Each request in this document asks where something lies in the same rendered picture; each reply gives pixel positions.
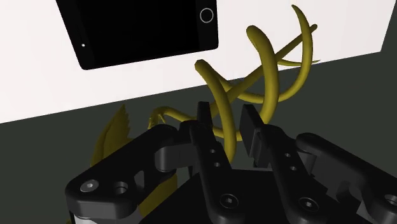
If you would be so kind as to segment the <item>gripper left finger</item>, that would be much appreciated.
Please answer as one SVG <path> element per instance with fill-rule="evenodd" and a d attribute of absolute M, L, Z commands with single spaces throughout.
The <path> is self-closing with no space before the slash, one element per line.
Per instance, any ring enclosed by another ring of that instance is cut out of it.
<path fill-rule="evenodd" d="M 212 132 L 208 103 L 200 102 L 197 113 L 178 129 L 155 125 L 70 180 L 65 195 L 71 216 L 125 219 L 176 169 L 192 166 L 212 224 L 244 224 L 244 200 L 229 183 L 232 168 Z"/>

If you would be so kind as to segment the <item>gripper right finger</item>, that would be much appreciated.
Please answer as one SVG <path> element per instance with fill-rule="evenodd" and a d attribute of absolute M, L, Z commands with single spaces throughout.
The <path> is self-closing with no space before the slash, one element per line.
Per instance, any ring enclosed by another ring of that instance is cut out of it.
<path fill-rule="evenodd" d="M 290 224 L 397 224 L 397 178 L 313 133 L 291 138 L 242 107 L 240 132 L 258 167 L 271 167 Z"/>

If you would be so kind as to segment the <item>olive yellow curled plant figure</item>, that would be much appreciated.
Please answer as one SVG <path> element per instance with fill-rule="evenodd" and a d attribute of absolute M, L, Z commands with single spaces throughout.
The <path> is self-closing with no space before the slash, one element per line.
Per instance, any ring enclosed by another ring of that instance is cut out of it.
<path fill-rule="evenodd" d="M 259 53 L 261 65 L 247 75 L 244 81 L 236 84 L 236 86 L 232 86 L 205 61 L 201 60 L 195 63 L 195 69 L 203 77 L 214 96 L 215 101 L 210 104 L 211 116 L 214 118 L 218 113 L 220 114 L 223 129 L 219 127 L 213 127 L 212 129 L 215 136 L 224 138 L 224 143 L 226 144 L 225 153 L 229 162 L 232 162 L 235 156 L 237 141 L 242 141 L 240 131 L 235 129 L 230 103 L 236 98 L 256 104 L 262 103 L 260 117 L 264 123 L 268 123 L 274 114 L 277 102 L 285 101 L 295 95 L 305 83 L 311 64 L 319 62 L 318 60 L 311 61 L 313 53 L 311 33 L 317 29 L 317 25 L 313 24 L 309 27 L 309 23 L 303 12 L 297 6 L 291 6 L 298 17 L 302 33 L 275 54 L 270 41 L 264 33 L 260 32 L 259 29 L 259 31 L 256 29 L 255 31 L 251 31 L 251 28 L 247 28 L 247 36 Z M 299 45 L 302 40 L 303 67 L 294 84 L 285 92 L 279 94 L 277 65 L 301 66 L 301 62 L 292 62 L 283 60 L 282 58 Z M 264 95 L 245 92 L 248 87 L 263 75 L 265 77 Z M 148 129 L 159 124 L 160 119 L 165 123 L 164 115 L 170 116 L 180 122 L 190 120 L 191 118 L 194 119 L 194 117 L 186 115 L 174 108 L 159 107 L 154 109 L 150 115 Z M 129 118 L 123 105 L 114 117 L 112 117 L 98 138 L 90 166 L 100 162 L 110 155 L 111 152 L 115 152 L 118 149 L 117 146 L 123 146 L 132 140 L 127 137 L 130 130 L 127 122 L 129 122 Z M 154 193 L 150 193 L 138 205 L 138 211 L 142 218 L 147 216 L 169 197 L 171 193 L 176 191 L 177 180 L 177 175 L 174 174 L 170 180 L 166 180 L 165 183 L 157 186 L 154 189 Z"/>

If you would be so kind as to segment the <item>black tablet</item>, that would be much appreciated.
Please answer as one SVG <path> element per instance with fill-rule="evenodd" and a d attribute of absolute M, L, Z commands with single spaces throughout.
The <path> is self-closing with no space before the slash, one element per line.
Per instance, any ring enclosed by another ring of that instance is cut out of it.
<path fill-rule="evenodd" d="M 55 0 L 83 70 L 214 50 L 217 0 Z"/>

